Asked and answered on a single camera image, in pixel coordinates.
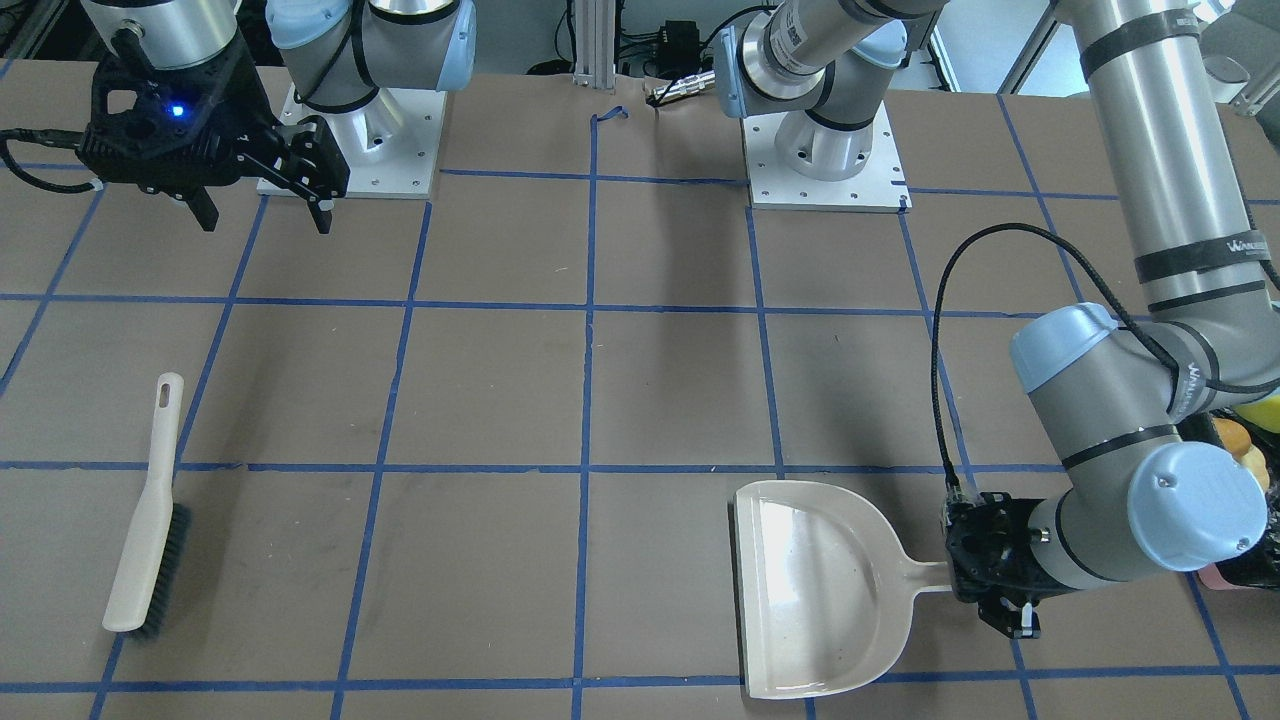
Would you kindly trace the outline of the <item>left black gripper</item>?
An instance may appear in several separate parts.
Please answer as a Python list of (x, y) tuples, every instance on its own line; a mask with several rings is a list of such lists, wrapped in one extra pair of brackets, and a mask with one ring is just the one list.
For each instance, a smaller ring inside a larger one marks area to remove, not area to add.
[(1030, 551), (1028, 529), (1038, 503), (1005, 492), (969, 496), (960, 489), (951, 489), (943, 502), (954, 594), (974, 603), (978, 618), (1010, 639), (1041, 637), (1036, 607), (1046, 577)]

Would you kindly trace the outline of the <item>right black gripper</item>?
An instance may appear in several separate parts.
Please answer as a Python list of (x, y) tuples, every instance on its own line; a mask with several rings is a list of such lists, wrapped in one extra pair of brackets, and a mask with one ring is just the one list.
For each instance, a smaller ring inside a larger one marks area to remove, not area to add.
[(91, 85), (90, 123), (77, 158), (101, 181), (187, 191), (205, 232), (219, 210), (206, 190), (266, 167), (269, 184), (306, 202), (317, 233), (332, 231), (333, 208), (349, 184), (349, 164), (325, 117), (282, 126), (244, 45), (229, 45), (193, 67), (140, 74), (113, 54)]

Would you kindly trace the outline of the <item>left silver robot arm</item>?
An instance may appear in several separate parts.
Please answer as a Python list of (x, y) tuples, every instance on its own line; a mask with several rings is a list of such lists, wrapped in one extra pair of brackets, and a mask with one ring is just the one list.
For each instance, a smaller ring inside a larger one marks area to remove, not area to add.
[(1134, 249), (1147, 322), (1092, 266), (1103, 304), (1023, 327), (1010, 356), (1071, 487), (968, 498), (951, 457), (954, 592), (1011, 638), (1051, 597), (1196, 571), (1254, 548), (1268, 505), (1185, 419), (1277, 389), (1277, 283), (1251, 217), (1187, 1), (1052, 1), (1070, 26)]

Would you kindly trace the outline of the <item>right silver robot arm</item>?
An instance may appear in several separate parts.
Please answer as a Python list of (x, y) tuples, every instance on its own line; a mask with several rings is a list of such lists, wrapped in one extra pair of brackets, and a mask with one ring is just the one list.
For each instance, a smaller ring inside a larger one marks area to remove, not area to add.
[(349, 192), (388, 193), (389, 170), (430, 156), (398, 95), (442, 96), (474, 73), (471, 1), (269, 1), (293, 85), (280, 118), (229, 1), (87, 1), (108, 51), (77, 158), (101, 181), (186, 205), (212, 231), (210, 188), (257, 178), (300, 199), (317, 232)]

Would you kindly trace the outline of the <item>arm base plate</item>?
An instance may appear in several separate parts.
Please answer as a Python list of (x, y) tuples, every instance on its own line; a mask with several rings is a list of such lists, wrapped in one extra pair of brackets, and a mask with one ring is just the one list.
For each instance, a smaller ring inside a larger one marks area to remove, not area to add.
[(901, 213), (913, 208), (887, 106), (845, 132), (804, 111), (741, 120), (751, 205), (785, 211)]
[(348, 199), (433, 195), (448, 92), (380, 88), (370, 104), (325, 119), (349, 167)]

